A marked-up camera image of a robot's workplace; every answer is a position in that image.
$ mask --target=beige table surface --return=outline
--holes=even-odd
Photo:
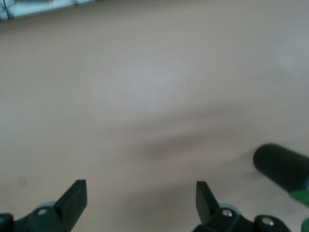
[[[85,178],[75,232],[190,232],[195,185],[292,231],[307,208],[254,169],[309,155],[309,1],[108,0],[0,24],[0,211]]]

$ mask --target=green part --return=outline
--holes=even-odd
[[[309,192],[306,190],[293,191],[290,193],[290,197],[306,206],[309,206]]]
[[[301,232],[309,232],[309,218],[306,218],[301,223]]]

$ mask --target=metal screw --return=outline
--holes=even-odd
[[[227,217],[233,216],[232,212],[229,209],[224,209],[222,213],[224,216],[227,216]]]
[[[38,211],[38,215],[40,216],[40,215],[46,214],[46,212],[47,212],[47,209],[40,209]]]
[[[262,222],[268,226],[273,226],[274,225],[274,221],[271,220],[270,218],[268,217],[264,217],[262,218]]]

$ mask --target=window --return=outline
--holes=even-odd
[[[96,0],[0,0],[0,20],[41,14],[94,1]]]

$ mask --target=black cylindrical handle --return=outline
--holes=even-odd
[[[288,193],[309,191],[309,158],[276,144],[257,149],[255,167]]]

